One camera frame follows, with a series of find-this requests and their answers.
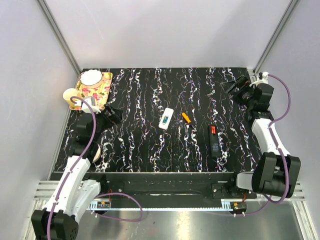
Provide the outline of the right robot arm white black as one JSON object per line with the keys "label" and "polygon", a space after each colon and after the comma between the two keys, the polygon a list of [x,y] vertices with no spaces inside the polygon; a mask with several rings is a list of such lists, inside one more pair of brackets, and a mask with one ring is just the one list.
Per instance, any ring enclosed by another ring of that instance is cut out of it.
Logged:
{"label": "right robot arm white black", "polygon": [[227,186],[228,194],[239,198],[245,190],[264,195],[268,200],[279,197],[278,203],[292,197],[298,180],[301,161],[283,146],[277,134],[275,119],[269,110],[274,88],[268,74],[251,82],[247,77],[222,83],[223,90],[239,105],[246,106],[246,120],[257,139],[262,156],[253,172],[239,172]]}

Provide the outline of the white remote control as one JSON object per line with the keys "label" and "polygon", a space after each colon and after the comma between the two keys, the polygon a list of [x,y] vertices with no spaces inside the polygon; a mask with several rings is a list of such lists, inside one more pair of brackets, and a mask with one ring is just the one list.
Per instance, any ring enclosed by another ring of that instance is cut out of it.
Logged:
{"label": "white remote control", "polygon": [[166,108],[162,114],[158,127],[162,130],[167,130],[172,119],[174,110],[171,108]]}

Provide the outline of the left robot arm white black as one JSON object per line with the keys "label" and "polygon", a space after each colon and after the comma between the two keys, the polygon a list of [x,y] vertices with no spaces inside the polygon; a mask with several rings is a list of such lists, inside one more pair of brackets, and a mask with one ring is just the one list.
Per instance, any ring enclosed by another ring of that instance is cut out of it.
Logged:
{"label": "left robot arm white black", "polygon": [[123,111],[105,104],[100,113],[82,113],[74,127],[74,139],[67,151],[67,162],[60,181],[43,209],[35,210],[31,223],[37,240],[74,240],[79,222],[94,197],[108,193],[103,180],[84,179],[96,162],[102,147],[101,134],[122,122]]}

